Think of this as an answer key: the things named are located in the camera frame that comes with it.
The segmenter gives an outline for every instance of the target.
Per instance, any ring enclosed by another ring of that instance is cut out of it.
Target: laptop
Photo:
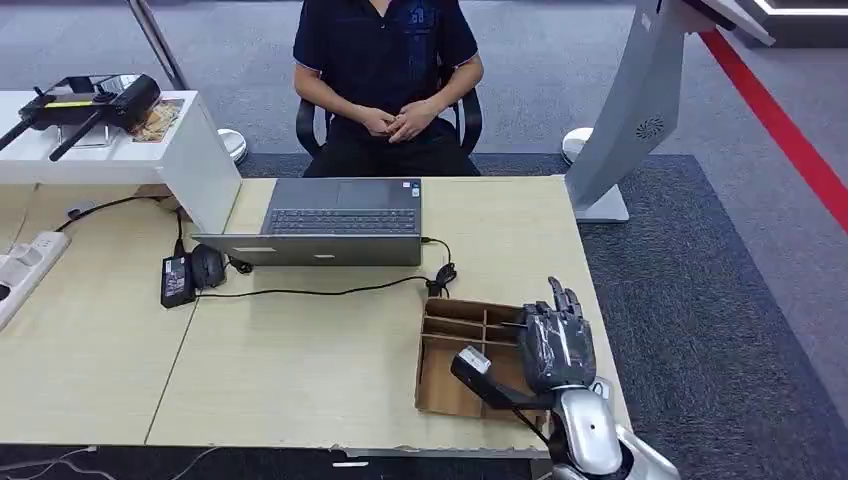
[[[418,266],[421,179],[280,178],[259,234],[192,238],[257,266]]]

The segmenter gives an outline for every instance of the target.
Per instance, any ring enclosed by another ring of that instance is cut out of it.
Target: man's hand
[[[436,118],[439,109],[431,100],[420,100],[400,109],[400,115],[389,126],[389,143],[412,140]]]
[[[385,137],[389,135],[389,126],[396,122],[394,115],[388,114],[379,108],[359,107],[357,120],[372,137]]]

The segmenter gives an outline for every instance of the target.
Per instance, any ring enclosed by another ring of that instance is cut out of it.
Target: black pants
[[[447,120],[437,118],[408,142],[364,137],[330,126],[327,143],[304,177],[479,176]]]

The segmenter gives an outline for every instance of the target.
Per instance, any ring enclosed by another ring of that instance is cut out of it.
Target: power strip
[[[15,245],[9,255],[0,255],[0,330],[9,323],[70,243],[71,239],[64,233],[41,232],[31,244]]]

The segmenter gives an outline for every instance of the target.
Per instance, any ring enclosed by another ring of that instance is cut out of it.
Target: cardboard box
[[[492,362],[494,378],[532,395],[524,381],[518,331],[503,322],[519,320],[521,309],[463,300],[431,298],[424,306],[415,407],[427,412],[518,421],[510,410],[493,410],[450,371],[454,356],[471,345]],[[538,427],[547,412],[525,411]]]

